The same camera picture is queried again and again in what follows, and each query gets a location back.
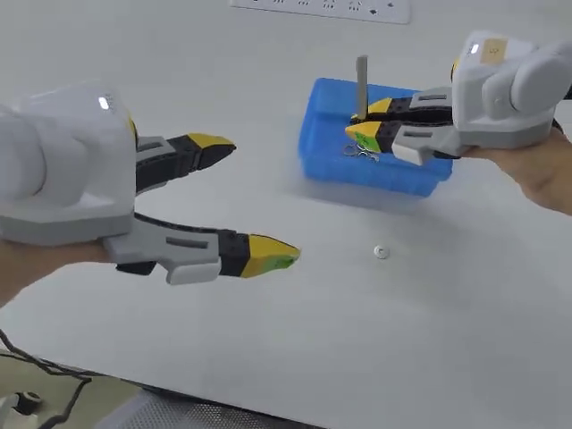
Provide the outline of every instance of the label sticker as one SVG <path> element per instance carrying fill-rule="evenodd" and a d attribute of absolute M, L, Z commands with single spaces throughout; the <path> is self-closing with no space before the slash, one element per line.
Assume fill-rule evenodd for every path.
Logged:
<path fill-rule="evenodd" d="M 504 61 L 509 41 L 504 38 L 487 38 L 481 53 L 481 64 L 495 65 Z"/>

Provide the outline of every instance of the led light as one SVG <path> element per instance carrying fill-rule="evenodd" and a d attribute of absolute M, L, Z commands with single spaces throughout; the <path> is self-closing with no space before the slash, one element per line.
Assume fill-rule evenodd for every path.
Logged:
<path fill-rule="evenodd" d="M 109 103 L 107 103 L 107 98 L 100 97 L 99 98 L 99 105 L 101 105 L 102 109 L 109 110 Z"/>

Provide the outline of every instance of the white table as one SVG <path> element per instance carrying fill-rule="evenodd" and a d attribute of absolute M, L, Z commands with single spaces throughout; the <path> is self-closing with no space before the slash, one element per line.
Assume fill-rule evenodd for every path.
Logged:
<path fill-rule="evenodd" d="M 332 429 L 569 428 L 571 219 L 480 161 L 456 163 L 425 201 L 301 175 L 313 82 L 354 79 L 357 55 L 374 83 L 430 88 L 471 29 L 572 38 L 568 0 L 413 5 L 395 26 L 225 0 L 4 2 L 0 99 L 103 76 L 144 135 L 233 139 L 230 158 L 137 209 L 270 234 L 303 256 L 174 289 L 161 270 L 75 266 L 22 293 L 0 326 L 45 358 Z"/>

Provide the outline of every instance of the blue plastic box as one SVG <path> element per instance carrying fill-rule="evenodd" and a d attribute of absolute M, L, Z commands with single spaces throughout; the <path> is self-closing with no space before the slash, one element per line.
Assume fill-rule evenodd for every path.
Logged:
<path fill-rule="evenodd" d="M 299 136 L 299 157 L 304 174 L 319 181 L 355 183 L 375 188 L 429 197 L 440 181 L 452 173 L 452 161 L 432 159 L 417 166 L 381 154 L 379 163 L 365 156 L 345 156 L 352 140 L 345 128 L 357 112 L 356 82 L 318 79 L 310 96 Z M 415 91 L 370 85 L 370 103 L 386 97 L 411 97 Z"/>

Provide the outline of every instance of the wall socket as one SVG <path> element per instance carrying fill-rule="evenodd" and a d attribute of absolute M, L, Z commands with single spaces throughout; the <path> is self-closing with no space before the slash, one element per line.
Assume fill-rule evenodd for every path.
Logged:
<path fill-rule="evenodd" d="M 230 0 L 233 7 L 359 21 L 409 24 L 409 0 Z"/>

